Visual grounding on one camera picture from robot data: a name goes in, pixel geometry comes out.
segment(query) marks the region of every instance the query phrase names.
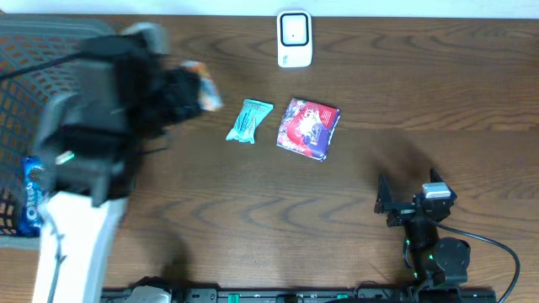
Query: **white device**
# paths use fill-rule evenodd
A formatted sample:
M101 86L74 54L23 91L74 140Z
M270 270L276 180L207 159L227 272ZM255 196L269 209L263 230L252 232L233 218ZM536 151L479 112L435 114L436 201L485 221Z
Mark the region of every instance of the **white device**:
M277 62L281 67L309 66L312 61L312 22L305 11L277 16Z

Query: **brown wooden surface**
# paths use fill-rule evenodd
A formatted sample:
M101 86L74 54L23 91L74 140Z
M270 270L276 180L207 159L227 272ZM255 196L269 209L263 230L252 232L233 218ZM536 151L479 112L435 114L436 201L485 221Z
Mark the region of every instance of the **brown wooden surface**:
M147 157L106 286L145 275L222 287L411 280L402 229L373 213L376 176L409 194L435 165L459 195L444 222L514 248L510 301L539 297L539 21L316 18L312 65L281 69L275 18L103 19L167 27L171 62L207 62L226 105ZM326 162L275 146L292 97L341 109ZM275 105L253 146L225 141L245 98ZM466 240L467 285L500 297L512 258ZM36 260L0 250L2 302L30 301Z

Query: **white wall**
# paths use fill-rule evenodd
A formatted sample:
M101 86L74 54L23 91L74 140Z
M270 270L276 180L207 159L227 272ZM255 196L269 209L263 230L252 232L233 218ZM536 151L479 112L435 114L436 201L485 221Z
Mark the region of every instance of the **white wall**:
M539 19L539 0L0 0L6 13L139 13Z

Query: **gray plastic basket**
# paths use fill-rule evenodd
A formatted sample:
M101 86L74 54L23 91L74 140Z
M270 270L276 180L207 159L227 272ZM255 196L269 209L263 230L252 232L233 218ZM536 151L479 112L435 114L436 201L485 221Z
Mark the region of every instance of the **gray plastic basket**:
M114 31L94 19L0 15L0 74L73 53L79 40ZM0 189L18 203L25 199L22 160L44 105L58 93L79 89L68 62L0 82ZM0 247L38 249L37 238L0 235Z

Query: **turquoise packet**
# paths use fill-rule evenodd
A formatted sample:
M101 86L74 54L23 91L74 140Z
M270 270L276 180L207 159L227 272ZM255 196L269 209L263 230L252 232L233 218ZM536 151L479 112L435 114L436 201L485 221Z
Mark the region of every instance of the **turquoise packet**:
M242 111L239 112L236 119L236 124L227 135L227 141L238 140L242 143L250 142L254 144L254 130L272 109L273 104L245 99Z

